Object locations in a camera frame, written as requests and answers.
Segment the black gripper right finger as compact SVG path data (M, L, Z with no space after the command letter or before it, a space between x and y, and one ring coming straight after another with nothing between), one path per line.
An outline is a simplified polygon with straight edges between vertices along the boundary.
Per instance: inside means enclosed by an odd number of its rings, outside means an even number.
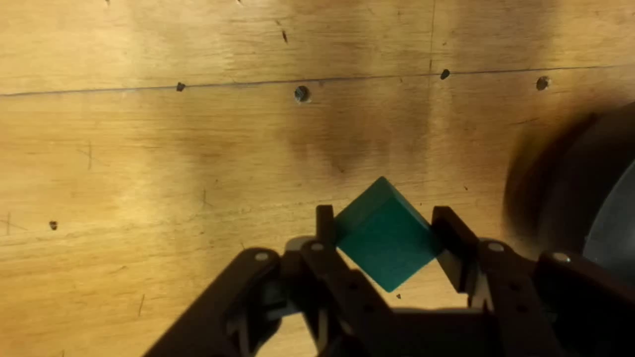
M438 265L464 310L434 314L446 357L635 357L635 292L597 265L567 255L524 259L478 239L448 207L432 211Z

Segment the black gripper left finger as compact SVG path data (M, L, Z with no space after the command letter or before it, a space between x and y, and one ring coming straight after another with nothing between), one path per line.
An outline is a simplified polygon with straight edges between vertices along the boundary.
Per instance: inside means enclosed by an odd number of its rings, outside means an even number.
M391 310L335 241L333 209L317 207L315 235L284 255L242 251L143 357L256 357L290 316L303 318L319 357L395 352Z

